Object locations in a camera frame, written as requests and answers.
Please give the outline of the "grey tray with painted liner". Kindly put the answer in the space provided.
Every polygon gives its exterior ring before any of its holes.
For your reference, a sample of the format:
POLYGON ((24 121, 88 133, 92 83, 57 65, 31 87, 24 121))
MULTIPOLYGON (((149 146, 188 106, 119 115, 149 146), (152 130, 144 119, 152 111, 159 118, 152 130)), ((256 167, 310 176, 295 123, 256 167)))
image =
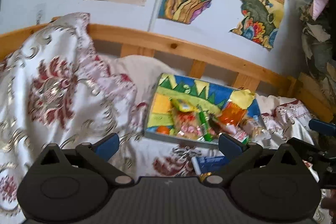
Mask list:
POLYGON ((244 144, 270 138, 254 92, 168 73, 159 76, 146 137, 216 148, 222 133, 244 144))

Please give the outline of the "golden yellow snack packet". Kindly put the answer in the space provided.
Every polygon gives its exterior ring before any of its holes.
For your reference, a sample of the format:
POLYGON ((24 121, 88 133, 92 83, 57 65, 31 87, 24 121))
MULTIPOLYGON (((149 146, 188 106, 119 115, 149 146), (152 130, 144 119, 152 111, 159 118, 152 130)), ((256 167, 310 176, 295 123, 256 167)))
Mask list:
POLYGON ((199 178, 199 180, 200 180, 201 182, 203 182, 206 178, 208 178, 208 177, 211 176, 211 175, 212 175, 211 172, 207 172, 207 173, 200 174, 200 175, 198 176, 198 178, 199 178))

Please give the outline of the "green stick snack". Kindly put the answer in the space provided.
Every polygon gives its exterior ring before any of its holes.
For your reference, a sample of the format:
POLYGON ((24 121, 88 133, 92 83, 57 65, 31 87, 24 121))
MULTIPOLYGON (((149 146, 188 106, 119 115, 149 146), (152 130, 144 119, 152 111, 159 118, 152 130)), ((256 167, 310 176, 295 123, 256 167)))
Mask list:
POLYGON ((197 108, 199 111, 199 120, 201 122, 203 138, 205 139, 205 141, 212 141, 213 139, 209 131, 209 124, 207 123, 202 107, 198 105, 197 108))

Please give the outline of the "hanging dark clothes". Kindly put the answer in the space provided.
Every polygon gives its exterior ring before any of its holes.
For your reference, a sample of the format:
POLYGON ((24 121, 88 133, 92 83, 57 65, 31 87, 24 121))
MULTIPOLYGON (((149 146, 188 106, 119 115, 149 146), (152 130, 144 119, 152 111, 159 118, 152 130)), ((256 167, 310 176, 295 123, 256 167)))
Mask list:
POLYGON ((335 0, 297 0, 302 48, 311 77, 335 105, 335 0))

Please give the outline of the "cream pillow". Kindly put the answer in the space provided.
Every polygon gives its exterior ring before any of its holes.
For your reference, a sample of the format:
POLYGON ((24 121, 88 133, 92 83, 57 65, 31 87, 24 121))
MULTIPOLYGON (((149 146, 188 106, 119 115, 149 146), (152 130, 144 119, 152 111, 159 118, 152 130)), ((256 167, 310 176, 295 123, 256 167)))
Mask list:
MULTIPOLYGON (((101 55, 102 59, 110 65, 112 73, 126 74, 137 87, 136 101, 149 102, 150 89, 154 88, 161 73, 184 75, 183 71, 175 70, 154 57, 131 55, 117 58, 110 55, 101 55)), ((256 99, 262 113, 269 113, 278 105, 293 102, 295 98, 264 96, 257 94, 256 99)))

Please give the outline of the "blue white snack packet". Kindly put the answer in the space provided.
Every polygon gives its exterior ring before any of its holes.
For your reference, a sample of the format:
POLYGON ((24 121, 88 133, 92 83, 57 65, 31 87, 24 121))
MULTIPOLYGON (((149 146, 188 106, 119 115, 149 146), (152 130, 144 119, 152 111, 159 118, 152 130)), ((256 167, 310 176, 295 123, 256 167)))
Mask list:
POLYGON ((227 165, 230 160, 225 156, 195 156, 191 158, 196 175, 213 173, 227 165))

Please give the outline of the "small orange fruit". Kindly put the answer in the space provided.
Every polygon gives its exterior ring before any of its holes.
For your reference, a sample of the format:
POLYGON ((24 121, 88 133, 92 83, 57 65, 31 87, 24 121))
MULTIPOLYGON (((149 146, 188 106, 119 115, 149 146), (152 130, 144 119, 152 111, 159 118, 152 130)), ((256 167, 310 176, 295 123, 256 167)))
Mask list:
POLYGON ((158 126, 156 132, 160 134, 169 135, 170 129, 167 126, 158 126))

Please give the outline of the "white green barcode packet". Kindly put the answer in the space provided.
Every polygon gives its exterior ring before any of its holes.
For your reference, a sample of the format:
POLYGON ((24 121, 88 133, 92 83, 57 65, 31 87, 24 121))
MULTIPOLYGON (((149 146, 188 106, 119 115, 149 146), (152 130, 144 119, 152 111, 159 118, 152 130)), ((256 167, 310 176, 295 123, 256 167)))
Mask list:
POLYGON ((232 137, 243 144, 247 144, 249 142, 249 135, 240 127, 235 127, 235 133, 232 134, 232 137))

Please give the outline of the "clear mixed nut bag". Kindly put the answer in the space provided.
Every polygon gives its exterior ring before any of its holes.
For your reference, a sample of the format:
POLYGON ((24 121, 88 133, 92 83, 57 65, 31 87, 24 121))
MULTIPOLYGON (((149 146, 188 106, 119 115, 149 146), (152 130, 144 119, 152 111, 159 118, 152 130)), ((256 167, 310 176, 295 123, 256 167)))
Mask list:
POLYGON ((244 118, 242 118, 239 126, 253 140, 261 140, 265 136, 265 130, 261 123, 249 116, 245 116, 244 118))

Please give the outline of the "floral white satin bedspread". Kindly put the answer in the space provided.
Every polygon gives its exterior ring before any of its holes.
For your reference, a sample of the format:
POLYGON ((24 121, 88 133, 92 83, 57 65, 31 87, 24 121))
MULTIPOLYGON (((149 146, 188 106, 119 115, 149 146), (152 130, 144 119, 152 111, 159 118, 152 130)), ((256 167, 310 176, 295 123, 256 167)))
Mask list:
POLYGON ((153 99, 137 102, 87 32, 90 16, 62 16, 1 62, 1 223, 335 223, 335 188, 287 143, 318 146, 301 101, 261 117, 262 154, 227 185, 204 185, 191 158, 218 148, 145 136, 153 99), (80 167, 75 148, 111 133, 109 163, 134 180, 111 185, 80 167))

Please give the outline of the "orange transparent snack bag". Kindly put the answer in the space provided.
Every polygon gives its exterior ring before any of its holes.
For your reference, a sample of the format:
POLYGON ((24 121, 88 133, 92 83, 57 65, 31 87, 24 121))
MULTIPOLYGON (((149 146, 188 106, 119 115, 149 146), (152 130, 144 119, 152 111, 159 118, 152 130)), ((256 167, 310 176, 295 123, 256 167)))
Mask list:
POLYGON ((242 109, 237 104, 228 102, 218 119, 222 124, 231 124, 237 126, 246 113, 247 109, 242 109))

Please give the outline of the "clear red-print snack packet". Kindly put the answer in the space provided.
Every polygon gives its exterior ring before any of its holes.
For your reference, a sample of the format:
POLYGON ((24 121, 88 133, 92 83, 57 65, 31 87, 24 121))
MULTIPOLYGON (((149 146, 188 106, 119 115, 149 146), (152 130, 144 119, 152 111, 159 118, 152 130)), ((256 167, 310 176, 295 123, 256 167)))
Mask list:
POLYGON ((174 124, 174 134, 177 137, 197 140, 203 136, 197 112, 181 112, 173 109, 171 116, 174 124))

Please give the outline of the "wooden bed headboard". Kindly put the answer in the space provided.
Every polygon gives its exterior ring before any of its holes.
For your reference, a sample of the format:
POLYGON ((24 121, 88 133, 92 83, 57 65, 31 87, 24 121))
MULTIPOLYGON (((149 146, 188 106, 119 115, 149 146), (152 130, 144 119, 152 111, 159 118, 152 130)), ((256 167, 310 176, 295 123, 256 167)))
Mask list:
POLYGON ((280 75, 209 47, 131 28, 90 23, 87 32, 99 52, 118 57, 157 57, 169 65, 173 61, 185 61, 179 67, 188 76, 197 79, 204 75, 208 67, 219 67, 229 73, 229 85, 232 87, 256 91, 261 83, 265 83, 278 96, 302 101, 312 114, 324 122, 332 121, 335 116, 335 106, 325 98, 317 81, 306 73, 300 73, 297 78, 280 75))

